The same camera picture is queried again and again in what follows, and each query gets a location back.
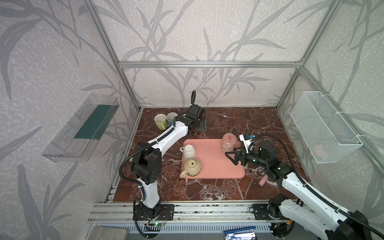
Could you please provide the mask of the pink plastic tray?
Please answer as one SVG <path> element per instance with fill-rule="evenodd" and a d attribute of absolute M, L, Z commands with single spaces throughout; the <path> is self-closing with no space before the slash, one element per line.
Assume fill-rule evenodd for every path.
<path fill-rule="evenodd" d="M 191 145 L 195 148 L 197 159 L 200 161 L 201 172 L 186 179 L 241 179 L 245 176 L 245 169 L 240 164 L 234 165 L 221 150 L 221 139 L 188 139 L 183 146 Z"/>

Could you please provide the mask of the clear plastic wall bin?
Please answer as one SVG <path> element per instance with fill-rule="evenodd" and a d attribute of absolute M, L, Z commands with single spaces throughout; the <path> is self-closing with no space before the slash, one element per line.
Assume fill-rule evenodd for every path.
<path fill-rule="evenodd" d="M 119 106 L 117 97 L 89 94 L 42 155 L 54 163 L 88 162 Z"/>

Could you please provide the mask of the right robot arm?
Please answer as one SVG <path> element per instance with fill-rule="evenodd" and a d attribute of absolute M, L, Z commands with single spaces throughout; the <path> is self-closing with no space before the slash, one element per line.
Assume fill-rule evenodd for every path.
<path fill-rule="evenodd" d="M 252 164 L 262 167 L 271 181 L 278 183 L 309 207 L 305 209 L 279 194 L 269 200 L 273 218 L 290 219 L 322 240 L 370 240 L 372 234 L 384 237 L 369 225 L 368 219 L 361 212 L 349 211 L 312 187 L 299 175 L 291 158 L 289 165 L 281 162 L 272 142 L 263 140 L 256 144 L 258 138 L 260 136 L 240 135 L 245 146 L 226 152 L 226 157 L 234 165 Z"/>

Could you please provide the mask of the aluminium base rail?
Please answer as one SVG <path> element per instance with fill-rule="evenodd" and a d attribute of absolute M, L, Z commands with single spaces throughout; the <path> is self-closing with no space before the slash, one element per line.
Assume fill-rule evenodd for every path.
<path fill-rule="evenodd" d="M 86 223 L 82 239 L 94 227 L 125 229 L 136 234 L 140 228 L 147 234 L 223 233 L 252 227 L 256 233 L 270 233 L 270 226 L 279 220 L 271 219 L 256 209 L 267 208 L 267 201 L 192 201 L 171 202 L 173 209 L 163 212 L 158 220 L 133 220 L 133 203 L 95 204 Z"/>

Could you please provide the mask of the cream speckled squat mug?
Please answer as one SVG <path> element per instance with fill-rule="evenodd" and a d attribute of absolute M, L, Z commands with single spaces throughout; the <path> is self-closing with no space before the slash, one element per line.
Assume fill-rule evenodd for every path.
<path fill-rule="evenodd" d="M 180 173 L 179 177 L 181 179 L 187 176 L 195 177 L 201 172 L 201 169 L 202 169 L 202 165 L 198 159 L 189 158 L 186 160 L 184 164 L 184 170 Z"/>

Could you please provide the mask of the blue polka dot mug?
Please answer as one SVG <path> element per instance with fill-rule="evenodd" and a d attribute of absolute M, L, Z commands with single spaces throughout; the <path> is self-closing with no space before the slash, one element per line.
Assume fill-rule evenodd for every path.
<path fill-rule="evenodd" d="M 168 113 L 166 115 L 166 118 L 167 118 L 167 122 L 168 122 L 168 125 L 171 126 L 174 122 L 174 118 L 176 118 L 178 116 L 177 113 L 175 112 L 171 112 L 171 113 Z"/>

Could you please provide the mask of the pink ghost pattern mug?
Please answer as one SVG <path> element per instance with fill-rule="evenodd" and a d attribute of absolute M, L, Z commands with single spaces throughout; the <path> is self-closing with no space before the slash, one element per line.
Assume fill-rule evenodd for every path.
<path fill-rule="evenodd" d="M 241 143 L 234 134 L 227 133 L 223 136 L 221 149 L 224 153 L 231 152 L 234 148 L 239 148 L 240 146 Z"/>

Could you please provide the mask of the light green ceramic mug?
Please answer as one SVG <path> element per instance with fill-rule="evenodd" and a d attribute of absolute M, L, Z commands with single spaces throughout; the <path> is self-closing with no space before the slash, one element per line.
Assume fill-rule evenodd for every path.
<path fill-rule="evenodd" d="M 167 116 L 165 114 L 157 114 L 154 121 L 158 129 L 164 131 L 168 128 Z"/>

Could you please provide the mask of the white ceramic mug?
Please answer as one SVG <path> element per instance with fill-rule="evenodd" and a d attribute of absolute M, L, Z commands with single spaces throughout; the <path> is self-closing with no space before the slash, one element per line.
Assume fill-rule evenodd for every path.
<path fill-rule="evenodd" d="M 183 157 L 185 160 L 195 158 L 197 156 L 196 150 L 192 145 L 183 146 L 179 148 L 179 150 L 183 153 Z"/>

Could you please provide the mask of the pink item in basket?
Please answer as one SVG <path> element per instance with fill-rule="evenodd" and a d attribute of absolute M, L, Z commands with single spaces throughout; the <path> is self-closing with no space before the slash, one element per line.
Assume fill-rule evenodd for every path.
<path fill-rule="evenodd" d="M 320 157 L 320 158 L 323 158 L 325 156 L 328 155 L 328 152 L 326 151 L 326 149 L 324 148 L 323 145 L 319 144 L 319 145 L 315 145 L 314 146 L 314 152 L 315 154 Z"/>

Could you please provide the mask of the blue stapler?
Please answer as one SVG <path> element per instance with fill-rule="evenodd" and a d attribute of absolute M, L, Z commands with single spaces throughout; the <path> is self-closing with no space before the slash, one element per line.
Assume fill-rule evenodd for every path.
<path fill-rule="evenodd" d="M 236 230 L 224 231 L 225 240 L 256 240 L 255 228 L 241 228 Z"/>

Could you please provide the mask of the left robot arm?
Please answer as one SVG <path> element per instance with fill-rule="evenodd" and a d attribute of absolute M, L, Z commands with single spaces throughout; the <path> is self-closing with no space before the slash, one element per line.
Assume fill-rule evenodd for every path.
<path fill-rule="evenodd" d="M 137 184 L 142 199 L 134 204 L 134 217 L 152 220 L 161 214 L 158 179 L 162 174 L 164 154 L 181 138 L 196 132 L 205 120 L 205 110 L 195 104 L 197 91 L 192 91 L 191 104 L 162 134 L 149 142 L 140 142 L 133 154 L 119 166 L 121 180 Z"/>

